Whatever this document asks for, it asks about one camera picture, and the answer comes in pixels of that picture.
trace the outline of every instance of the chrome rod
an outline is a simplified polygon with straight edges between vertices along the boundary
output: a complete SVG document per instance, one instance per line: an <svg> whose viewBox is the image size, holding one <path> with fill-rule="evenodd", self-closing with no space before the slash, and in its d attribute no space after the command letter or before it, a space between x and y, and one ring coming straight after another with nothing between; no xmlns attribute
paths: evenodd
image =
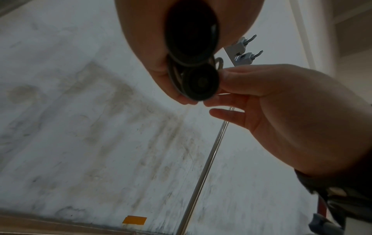
<svg viewBox="0 0 372 235"><path fill-rule="evenodd" d="M224 121L222 126L221 126L220 132L218 133L217 138L216 138L216 140L214 142L214 145L212 147L212 150L209 153L207 162L205 163L203 171L201 172L198 183L195 186L193 195L191 196L189 204L187 205L186 211L185 211L185 213L182 217L181 223L179 224L176 235L184 235L185 232L186 232L187 225L189 224L191 215L193 214L193 211L194 211L194 208L195 208L196 203L198 201L198 198L200 196L200 193L202 192L204 183L207 179L209 170L212 167L212 163L214 161L214 158L216 157L218 148L220 147L222 138L224 137L224 134L225 134L225 131L226 131L226 128L227 128L228 124L229 124L229 122Z"/></svg>

